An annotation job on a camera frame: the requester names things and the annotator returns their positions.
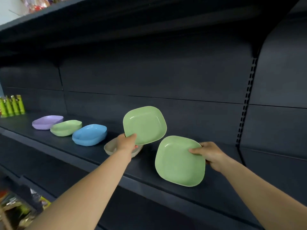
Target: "green bowl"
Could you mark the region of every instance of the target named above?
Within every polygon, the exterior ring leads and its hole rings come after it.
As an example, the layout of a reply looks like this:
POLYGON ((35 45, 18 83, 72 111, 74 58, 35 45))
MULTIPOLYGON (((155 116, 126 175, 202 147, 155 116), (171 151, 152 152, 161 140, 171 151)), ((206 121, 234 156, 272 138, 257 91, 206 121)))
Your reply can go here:
POLYGON ((62 123, 53 125, 50 131, 56 136, 72 135, 75 131, 82 127, 82 122, 78 120, 68 120, 62 123))
POLYGON ((144 106, 129 111, 123 120, 126 137, 137 134, 136 145, 144 145, 161 139, 167 130, 165 119, 158 108, 144 106))
POLYGON ((196 186, 205 176, 206 160, 188 149, 201 147, 192 139, 171 135, 158 148, 155 166, 161 178, 184 186, 196 186))

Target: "person's right arm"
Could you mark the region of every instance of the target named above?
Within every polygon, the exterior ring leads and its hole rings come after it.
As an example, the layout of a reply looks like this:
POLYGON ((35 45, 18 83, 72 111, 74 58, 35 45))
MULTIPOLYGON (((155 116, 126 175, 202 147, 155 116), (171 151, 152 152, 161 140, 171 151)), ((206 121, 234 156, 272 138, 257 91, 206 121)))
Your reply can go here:
POLYGON ((306 230, 307 207, 227 156, 213 142, 190 149, 221 172, 266 230, 306 230))

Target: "person's right hand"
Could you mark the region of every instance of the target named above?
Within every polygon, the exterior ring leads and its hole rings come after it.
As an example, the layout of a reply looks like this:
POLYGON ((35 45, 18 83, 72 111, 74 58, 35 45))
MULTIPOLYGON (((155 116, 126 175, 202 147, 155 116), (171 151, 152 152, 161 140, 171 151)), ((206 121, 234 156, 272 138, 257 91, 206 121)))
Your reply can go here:
POLYGON ((230 157, 213 142, 203 142, 200 145, 202 146, 201 148, 191 148, 189 152, 201 154, 214 170, 221 172, 224 162, 230 159, 230 157))

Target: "person's left arm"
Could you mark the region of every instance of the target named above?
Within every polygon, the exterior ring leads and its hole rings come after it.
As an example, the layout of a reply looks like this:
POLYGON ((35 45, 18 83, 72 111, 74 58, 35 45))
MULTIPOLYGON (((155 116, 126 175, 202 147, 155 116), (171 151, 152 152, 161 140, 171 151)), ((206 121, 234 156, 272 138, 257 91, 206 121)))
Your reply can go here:
POLYGON ((136 134, 117 137, 117 151, 33 221, 28 230, 94 230, 131 161, 136 134))

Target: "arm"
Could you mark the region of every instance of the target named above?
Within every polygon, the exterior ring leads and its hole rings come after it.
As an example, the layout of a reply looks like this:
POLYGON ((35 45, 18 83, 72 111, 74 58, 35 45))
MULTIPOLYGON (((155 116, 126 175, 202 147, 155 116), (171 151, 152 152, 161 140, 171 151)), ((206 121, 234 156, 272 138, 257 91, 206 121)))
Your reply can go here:
POLYGON ((29 230, 93 230, 131 161, 135 139, 136 134, 119 135, 117 151, 54 201, 29 230))
POLYGON ((190 149, 221 172, 266 230, 307 229, 307 207, 233 160, 213 142, 190 149))

